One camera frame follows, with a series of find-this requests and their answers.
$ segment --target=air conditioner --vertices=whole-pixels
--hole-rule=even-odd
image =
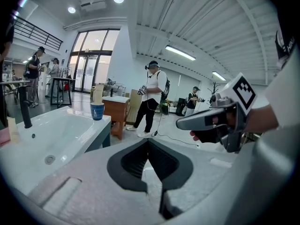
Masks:
[[[81,9],[87,12],[106,8],[105,0],[80,0]]]

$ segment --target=pink object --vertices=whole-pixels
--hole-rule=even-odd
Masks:
[[[0,130],[0,147],[10,141],[9,128]]]

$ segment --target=white shoe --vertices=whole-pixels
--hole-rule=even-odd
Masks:
[[[147,135],[149,135],[150,133],[146,133],[146,132],[142,132],[142,133],[139,133],[137,136],[138,137],[145,137]]]
[[[126,130],[135,131],[135,130],[137,130],[137,128],[135,128],[134,126],[129,126],[129,127],[126,127]]]

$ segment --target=railing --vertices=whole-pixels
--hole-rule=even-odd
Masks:
[[[16,17],[14,20],[15,34],[20,34],[56,50],[60,49],[63,41],[19,16],[14,15],[14,17]]]

